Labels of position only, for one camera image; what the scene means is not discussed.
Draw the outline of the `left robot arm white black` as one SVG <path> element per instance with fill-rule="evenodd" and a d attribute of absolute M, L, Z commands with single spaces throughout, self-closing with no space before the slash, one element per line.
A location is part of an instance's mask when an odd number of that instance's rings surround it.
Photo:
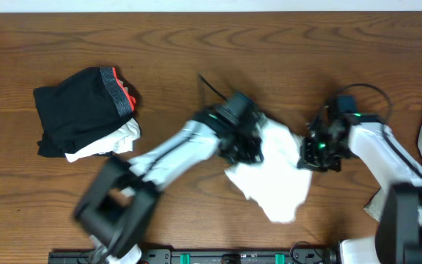
<path fill-rule="evenodd" d="M 144 236 L 163 191 L 214 154 L 228 164 L 260 164 L 266 116 L 244 94 L 196 112 L 170 139 L 148 153 L 110 157 L 75 207 L 73 218 L 94 238 L 88 263 L 123 259 Z"/>

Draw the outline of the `white Puma t-shirt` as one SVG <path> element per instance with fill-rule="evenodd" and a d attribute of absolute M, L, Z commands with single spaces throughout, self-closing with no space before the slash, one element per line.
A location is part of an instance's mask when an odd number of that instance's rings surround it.
<path fill-rule="evenodd" d="M 259 205 L 270 222 L 292 223 L 311 185 L 312 171 L 297 167 L 303 138 L 272 119 L 266 121 L 260 136 L 263 162 L 238 163 L 225 174 L 246 199 Z"/>

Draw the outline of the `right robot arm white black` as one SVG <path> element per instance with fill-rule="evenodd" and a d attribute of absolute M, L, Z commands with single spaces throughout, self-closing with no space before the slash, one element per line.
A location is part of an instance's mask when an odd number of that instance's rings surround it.
<path fill-rule="evenodd" d="M 298 168 L 338 172 L 342 159 L 359 158 L 386 193 L 375 235 L 339 242 L 326 263 L 422 263 L 422 167 L 386 122 L 361 114 L 351 95 L 336 95 L 309 130 Z"/>

